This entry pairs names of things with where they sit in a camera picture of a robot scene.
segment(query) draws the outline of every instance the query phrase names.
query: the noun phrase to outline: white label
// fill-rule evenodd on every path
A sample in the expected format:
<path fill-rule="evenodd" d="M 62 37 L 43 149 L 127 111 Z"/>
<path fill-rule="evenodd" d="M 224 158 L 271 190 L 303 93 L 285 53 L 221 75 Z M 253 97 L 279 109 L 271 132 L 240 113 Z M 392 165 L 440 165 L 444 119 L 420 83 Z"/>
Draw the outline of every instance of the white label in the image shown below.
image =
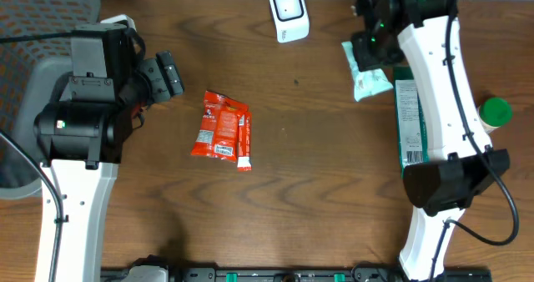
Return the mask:
<path fill-rule="evenodd" d="M 395 81 L 399 119 L 400 153 L 403 168 L 423 162 L 423 143 L 415 80 Z"/>
<path fill-rule="evenodd" d="M 200 130 L 197 142 L 211 144 L 214 139 L 214 131 Z"/>
<path fill-rule="evenodd" d="M 225 146 L 216 144 L 215 145 L 215 152 L 217 154 L 223 154 L 224 156 L 231 156 L 232 153 L 234 152 L 234 148 L 225 147 Z"/>

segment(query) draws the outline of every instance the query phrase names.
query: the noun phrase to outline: green lid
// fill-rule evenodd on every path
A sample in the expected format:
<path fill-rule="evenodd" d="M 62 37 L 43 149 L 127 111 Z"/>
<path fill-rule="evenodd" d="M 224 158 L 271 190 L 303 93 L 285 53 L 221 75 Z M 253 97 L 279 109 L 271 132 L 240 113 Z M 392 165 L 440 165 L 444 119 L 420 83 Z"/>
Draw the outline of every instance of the green lid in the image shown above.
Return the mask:
<path fill-rule="evenodd" d="M 501 127 L 511 119 L 511 106 L 502 98 L 490 98 L 481 105 L 481 119 L 492 127 Z"/>

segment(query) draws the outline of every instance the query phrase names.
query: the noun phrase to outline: light blue packet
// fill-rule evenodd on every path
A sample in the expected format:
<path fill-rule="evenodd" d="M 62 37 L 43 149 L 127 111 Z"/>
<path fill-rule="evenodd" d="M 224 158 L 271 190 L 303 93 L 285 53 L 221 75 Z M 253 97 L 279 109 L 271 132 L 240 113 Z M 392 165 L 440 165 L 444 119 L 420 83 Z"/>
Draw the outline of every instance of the light blue packet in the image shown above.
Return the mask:
<path fill-rule="evenodd" d="M 350 72 L 354 80 L 354 99 L 356 102 L 359 102 L 362 98 L 393 89 L 393 85 L 387 80 L 382 69 L 360 72 L 358 63 L 352 53 L 352 43 L 350 41 L 343 42 L 341 45 L 345 50 L 347 61 L 349 61 Z"/>

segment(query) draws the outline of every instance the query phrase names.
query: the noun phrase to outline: red snack wrapper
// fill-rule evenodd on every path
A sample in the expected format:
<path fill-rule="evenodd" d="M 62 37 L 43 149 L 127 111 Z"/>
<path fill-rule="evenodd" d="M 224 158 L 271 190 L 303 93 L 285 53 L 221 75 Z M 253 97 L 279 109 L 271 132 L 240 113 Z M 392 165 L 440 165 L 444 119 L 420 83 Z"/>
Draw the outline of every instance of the red snack wrapper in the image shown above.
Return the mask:
<path fill-rule="evenodd" d="M 248 110 L 244 103 L 206 91 L 204 116 L 191 155 L 237 161 L 239 120 Z"/>
<path fill-rule="evenodd" d="M 239 155 L 237 170 L 252 170 L 250 164 L 250 112 L 245 112 L 239 120 Z"/>

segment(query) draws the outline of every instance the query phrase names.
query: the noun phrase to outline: wood grain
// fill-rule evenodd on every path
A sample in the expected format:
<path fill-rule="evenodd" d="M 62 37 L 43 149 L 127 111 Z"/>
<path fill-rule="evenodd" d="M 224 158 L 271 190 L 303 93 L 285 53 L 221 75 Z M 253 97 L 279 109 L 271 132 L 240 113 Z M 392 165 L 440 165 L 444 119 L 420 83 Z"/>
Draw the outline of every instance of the wood grain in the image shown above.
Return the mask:
<path fill-rule="evenodd" d="M 400 176 L 393 93 L 355 103 L 340 43 L 362 29 L 351 0 L 307 0 L 310 35 L 278 44 L 267 0 L 102 0 L 127 13 L 148 55 L 168 49 L 185 94 L 151 108 L 124 146 L 106 222 L 103 266 L 162 254 L 221 267 L 395 263 L 411 204 Z M 529 281 L 534 260 L 534 3 L 462 1 L 461 40 L 477 103 L 508 100 L 514 119 L 491 134 L 507 148 L 504 180 L 521 216 L 494 248 L 457 230 L 449 266 L 487 266 L 494 281 Z M 248 103 L 253 171 L 189 156 L 206 89 Z M 0 202 L 0 280 L 33 280 L 39 199 Z M 511 229 L 493 185 L 462 220 L 486 237 Z"/>

